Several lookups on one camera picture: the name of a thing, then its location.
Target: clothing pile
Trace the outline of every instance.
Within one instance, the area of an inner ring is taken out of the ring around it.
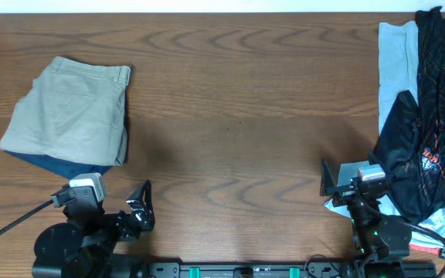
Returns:
[[[415,22],[402,27],[380,23],[379,83],[380,137],[369,160],[394,176],[389,197],[379,199],[381,212],[445,236],[445,19],[440,7],[417,12]],[[344,166],[343,172],[352,167]],[[349,216],[330,202],[326,206]],[[415,232],[411,243],[441,247]]]
[[[15,106],[0,148],[65,178],[122,165],[128,66],[56,57]]]

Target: white backdrop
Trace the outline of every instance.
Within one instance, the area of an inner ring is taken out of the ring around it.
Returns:
[[[415,12],[445,0],[0,0],[0,13]]]

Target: cable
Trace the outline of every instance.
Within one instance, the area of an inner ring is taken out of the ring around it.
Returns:
[[[339,273],[339,275],[341,275],[341,271],[339,271],[339,269],[338,269],[335,265],[333,265],[333,264],[331,263],[331,260],[330,260],[328,257],[326,257],[326,256],[324,256],[324,255],[322,255],[322,254],[314,254],[314,255],[312,255],[310,258],[307,259],[307,262],[305,262],[305,270],[307,270],[308,275],[312,276],[312,278],[316,278],[312,273],[310,273],[310,271],[308,271],[308,262],[309,262],[312,258],[314,258],[314,257],[316,257],[316,256],[320,256],[320,257],[326,259],[326,260],[328,261],[328,263],[331,265],[331,267],[332,267],[334,270],[336,270],[336,271]]]
[[[51,205],[52,203],[53,203],[53,201],[49,200],[49,201],[43,203],[42,205],[38,206],[37,208],[34,208],[32,211],[28,212],[27,214],[25,214],[24,216],[20,217],[19,219],[16,219],[11,224],[7,225],[5,228],[0,229],[0,235],[4,234],[5,232],[10,230],[11,228],[13,228],[16,225],[18,225],[19,223],[23,222],[28,217],[30,217],[32,215],[35,215],[38,211],[44,209],[46,206]]]
[[[360,198],[360,200],[362,200],[363,205],[365,205],[367,210],[369,212],[371,212],[373,215],[381,217],[381,218],[387,216],[387,215],[381,213],[380,211],[375,210],[372,206],[370,206],[368,204],[368,202],[365,200],[365,198],[363,197],[363,193],[361,193],[358,189],[356,190],[356,193],[357,193],[358,197]],[[445,238],[444,237],[442,237],[438,233],[434,232],[433,230],[430,230],[430,229],[427,229],[427,228],[423,228],[423,227],[420,227],[418,225],[413,225],[413,224],[408,222],[408,219],[406,219],[404,217],[402,217],[402,218],[405,220],[405,222],[404,221],[398,221],[399,223],[401,223],[403,225],[407,225],[412,230],[415,230],[415,231],[417,231],[417,232],[419,232],[421,234],[424,234],[426,236],[429,236],[429,237],[435,239],[436,241],[441,242],[443,244],[443,246],[444,246],[444,249],[445,249]],[[441,278],[444,274],[445,274],[445,263],[444,263],[443,268],[440,270],[439,274],[437,274],[437,278]]]

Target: wood grain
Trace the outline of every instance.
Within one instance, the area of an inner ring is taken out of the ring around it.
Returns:
[[[305,261],[352,251],[324,208],[320,159],[365,159],[378,137],[378,24],[408,14],[0,15],[0,138],[54,56],[133,67],[125,166],[108,212],[150,178],[157,224],[117,252],[186,262]],[[0,228],[65,184],[0,151]],[[29,277],[46,208],[0,237],[0,277]],[[443,261],[413,252],[412,259]]]

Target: blue fabric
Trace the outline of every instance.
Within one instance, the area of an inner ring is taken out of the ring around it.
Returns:
[[[47,171],[51,171],[55,174],[58,174],[68,179],[72,179],[75,178],[77,175],[86,173],[96,172],[101,175],[104,175],[104,173],[111,168],[111,166],[99,166],[99,165],[75,163],[63,159],[52,158],[49,155],[19,154],[12,151],[5,151],[5,152],[16,158],[20,158],[24,161],[34,164],[35,166],[39,166],[41,168],[46,169]]]

